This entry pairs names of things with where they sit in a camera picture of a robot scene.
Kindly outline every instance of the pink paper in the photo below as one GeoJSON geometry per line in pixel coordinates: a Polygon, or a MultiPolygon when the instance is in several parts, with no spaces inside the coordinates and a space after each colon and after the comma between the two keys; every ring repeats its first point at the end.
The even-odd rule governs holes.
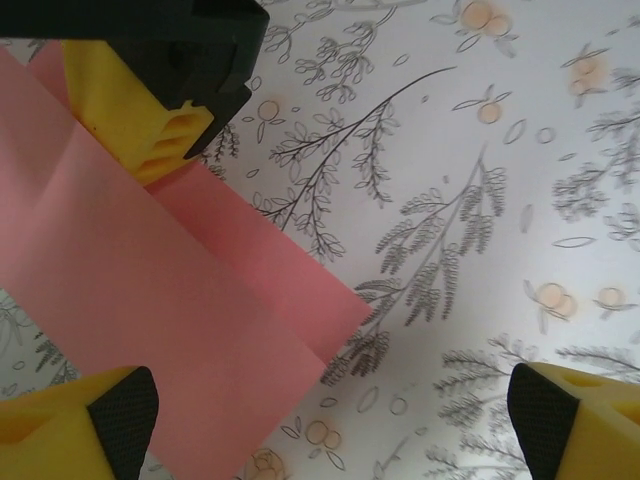
{"type": "MultiPolygon", "coordinates": [[[[45,47],[29,68],[68,104],[57,42],[45,47]]],[[[336,354],[369,314],[368,305],[204,166],[181,169],[148,190],[323,361],[336,354]]]]}
{"type": "Polygon", "coordinates": [[[151,368],[177,478],[230,478],[324,362],[4,50],[0,71],[0,285],[84,373],[151,368]]]}

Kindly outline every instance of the floral wallpaper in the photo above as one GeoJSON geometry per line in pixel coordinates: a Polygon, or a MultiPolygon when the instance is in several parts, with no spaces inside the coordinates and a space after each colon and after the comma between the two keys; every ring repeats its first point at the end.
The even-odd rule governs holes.
{"type": "MultiPolygon", "coordinates": [[[[640,6],[261,3],[202,161],[373,313],[237,479],[528,478],[513,365],[640,383],[640,6]]],[[[0,398],[78,376],[6,292],[0,372],[0,398]]]]}

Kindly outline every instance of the black textured pad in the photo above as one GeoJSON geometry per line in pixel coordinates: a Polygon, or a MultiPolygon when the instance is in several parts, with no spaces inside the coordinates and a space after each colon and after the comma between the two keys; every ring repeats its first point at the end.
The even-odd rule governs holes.
{"type": "Polygon", "coordinates": [[[87,407],[116,480],[138,480],[158,416],[151,371],[139,367],[87,407]]]}
{"type": "Polygon", "coordinates": [[[579,404],[528,365],[513,369],[507,406],[533,480],[556,477],[579,404]]]}

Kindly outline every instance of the folded pink paper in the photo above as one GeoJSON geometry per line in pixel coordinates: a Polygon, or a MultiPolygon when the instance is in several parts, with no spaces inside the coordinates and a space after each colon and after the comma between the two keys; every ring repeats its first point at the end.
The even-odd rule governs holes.
{"type": "Polygon", "coordinates": [[[150,367],[154,453],[226,480],[325,362],[4,50],[0,72],[0,285],[84,373],[150,367]]]}
{"type": "MultiPolygon", "coordinates": [[[[58,42],[47,45],[29,69],[68,105],[58,42]]],[[[369,314],[368,305],[204,166],[184,168],[148,190],[323,361],[369,314]]]]}

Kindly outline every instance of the white patterned surface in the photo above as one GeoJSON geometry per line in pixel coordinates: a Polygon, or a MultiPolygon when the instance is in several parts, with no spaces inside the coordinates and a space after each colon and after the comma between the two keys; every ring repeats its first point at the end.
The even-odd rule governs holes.
{"type": "MultiPolygon", "coordinates": [[[[206,161],[377,313],[239,476],[527,478],[515,362],[640,382],[640,6],[263,3],[206,161]]],[[[0,395],[73,378],[2,306],[0,395]]]]}

